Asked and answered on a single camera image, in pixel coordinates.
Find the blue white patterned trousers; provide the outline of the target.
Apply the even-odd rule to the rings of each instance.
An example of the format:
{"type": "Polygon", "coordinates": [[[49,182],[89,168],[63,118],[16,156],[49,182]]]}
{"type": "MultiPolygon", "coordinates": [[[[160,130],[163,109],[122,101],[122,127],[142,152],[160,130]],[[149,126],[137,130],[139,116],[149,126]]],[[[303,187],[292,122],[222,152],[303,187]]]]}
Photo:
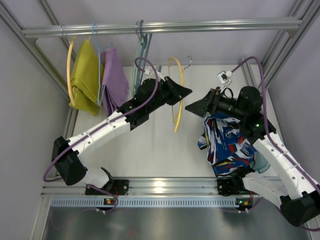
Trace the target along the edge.
{"type": "Polygon", "coordinates": [[[217,177],[249,168],[254,162],[257,150],[240,132],[239,123],[239,119],[219,112],[203,122],[204,132],[197,146],[207,150],[206,160],[217,177]]]}

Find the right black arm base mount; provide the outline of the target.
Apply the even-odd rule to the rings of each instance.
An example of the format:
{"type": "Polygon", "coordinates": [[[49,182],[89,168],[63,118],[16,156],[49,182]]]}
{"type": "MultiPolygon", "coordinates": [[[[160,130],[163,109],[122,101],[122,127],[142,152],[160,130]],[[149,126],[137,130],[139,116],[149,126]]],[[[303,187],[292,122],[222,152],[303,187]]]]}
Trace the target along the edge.
{"type": "Polygon", "coordinates": [[[216,183],[218,194],[224,197],[239,195],[246,191],[242,178],[239,176],[220,177],[216,183]]]}

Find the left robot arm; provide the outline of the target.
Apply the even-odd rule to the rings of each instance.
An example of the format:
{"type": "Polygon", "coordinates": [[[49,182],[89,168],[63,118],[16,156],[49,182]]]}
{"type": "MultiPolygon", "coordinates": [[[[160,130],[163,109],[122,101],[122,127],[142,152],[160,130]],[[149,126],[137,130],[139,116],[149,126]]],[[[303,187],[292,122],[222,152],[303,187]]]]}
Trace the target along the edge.
{"type": "Polygon", "coordinates": [[[58,137],[53,143],[53,167],[67,186],[83,183],[108,192],[112,188],[111,174],[104,167],[86,165],[85,158],[117,136],[145,123],[158,108],[173,106],[192,92],[168,76],[161,80],[146,79],[132,99],[96,126],[68,139],[58,137]]]}

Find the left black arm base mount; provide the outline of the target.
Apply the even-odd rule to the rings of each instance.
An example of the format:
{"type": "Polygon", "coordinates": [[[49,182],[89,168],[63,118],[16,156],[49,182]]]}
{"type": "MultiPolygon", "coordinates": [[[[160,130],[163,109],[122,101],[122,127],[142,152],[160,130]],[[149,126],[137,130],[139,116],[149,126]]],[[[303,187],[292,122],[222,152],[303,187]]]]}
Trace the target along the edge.
{"type": "MultiPolygon", "coordinates": [[[[129,190],[129,183],[128,179],[114,179],[112,185],[107,185],[103,188],[105,192],[108,192],[115,196],[125,196],[129,190]]],[[[106,196],[104,192],[99,190],[87,187],[85,189],[85,195],[87,196],[106,196]]]]}

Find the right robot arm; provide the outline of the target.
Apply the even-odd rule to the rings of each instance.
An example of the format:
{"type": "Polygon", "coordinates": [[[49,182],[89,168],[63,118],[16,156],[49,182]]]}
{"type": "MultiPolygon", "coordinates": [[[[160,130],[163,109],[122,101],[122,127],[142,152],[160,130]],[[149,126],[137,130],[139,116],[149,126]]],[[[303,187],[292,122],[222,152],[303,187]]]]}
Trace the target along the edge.
{"type": "Polygon", "coordinates": [[[223,113],[239,120],[240,133],[268,161],[282,182],[277,185],[253,170],[244,170],[238,175],[241,187],[273,203],[291,225],[300,227],[320,214],[320,185],[303,170],[266,114],[261,113],[265,105],[265,98],[255,87],[243,87],[237,99],[225,97],[217,87],[185,110],[199,117],[223,113]]]}

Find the yellow hanger with trousers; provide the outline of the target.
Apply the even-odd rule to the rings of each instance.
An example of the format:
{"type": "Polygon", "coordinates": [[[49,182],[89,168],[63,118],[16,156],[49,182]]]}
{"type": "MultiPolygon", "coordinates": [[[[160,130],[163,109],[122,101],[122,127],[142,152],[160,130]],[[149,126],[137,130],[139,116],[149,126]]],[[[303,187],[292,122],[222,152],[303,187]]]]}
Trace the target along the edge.
{"type": "Polygon", "coordinates": [[[171,56],[168,58],[168,74],[171,76],[171,66],[175,62],[178,70],[179,70],[179,77],[180,77],[180,86],[176,89],[174,92],[178,96],[179,100],[179,107],[178,107],[178,113],[175,114],[174,112],[174,107],[171,107],[171,112],[172,112],[172,121],[174,123],[174,132],[176,133],[179,129],[180,122],[181,122],[181,117],[182,117],[182,112],[183,112],[183,98],[182,98],[182,87],[185,86],[185,80],[184,80],[184,72],[185,69],[189,68],[191,63],[192,63],[192,56],[189,55],[187,58],[190,58],[189,60],[189,65],[186,66],[185,68],[182,68],[181,62],[175,57],[171,56]]]}

